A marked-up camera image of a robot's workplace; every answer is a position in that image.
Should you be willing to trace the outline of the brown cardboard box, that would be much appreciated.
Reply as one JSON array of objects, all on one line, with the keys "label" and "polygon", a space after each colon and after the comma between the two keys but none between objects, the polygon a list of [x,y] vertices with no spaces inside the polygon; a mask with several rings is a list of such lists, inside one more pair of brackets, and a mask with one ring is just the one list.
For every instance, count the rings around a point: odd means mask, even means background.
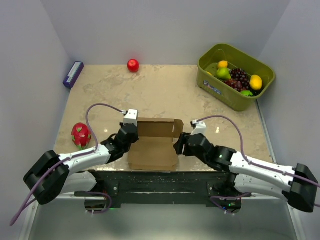
[{"label": "brown cardboard box", "polygon": [[176,171],[178,155],[174,141],[180,137],[183,129],[181,119],[138,118],[138,141],[131,145],[127,156],[130,169]]}]

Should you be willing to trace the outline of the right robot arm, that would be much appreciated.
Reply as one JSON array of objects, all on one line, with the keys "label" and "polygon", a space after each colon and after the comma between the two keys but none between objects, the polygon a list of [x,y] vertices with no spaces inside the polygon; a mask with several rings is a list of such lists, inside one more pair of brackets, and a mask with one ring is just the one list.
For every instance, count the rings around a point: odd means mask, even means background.
[{"label": "right robot arm", "polygon": [[227,179],[213,186],[219,199],[261,194],[286,201],[291,207],[312,213],[319,182],[304,164],[285,166],[247,157],[225,146],[215,146],[201,133],[181,133],[173,145],[177,155],[196,157]]}]

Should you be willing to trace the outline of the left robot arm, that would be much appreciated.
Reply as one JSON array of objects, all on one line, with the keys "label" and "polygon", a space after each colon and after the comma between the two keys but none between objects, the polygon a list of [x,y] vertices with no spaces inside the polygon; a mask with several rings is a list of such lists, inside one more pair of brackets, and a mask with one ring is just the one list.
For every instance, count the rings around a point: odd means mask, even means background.
[{"label": "left robot arm", "polygon": [[62,193],[74,191],[99,196],[104,190],[104,184],[92,174],[78,172],[117,161],[129,152],[131,145],[138,139],[138,124],[124,123],[118,133],[96,147],[68,154],[47,151],[26,173],[23,181],[40,205],[52,202]]}]

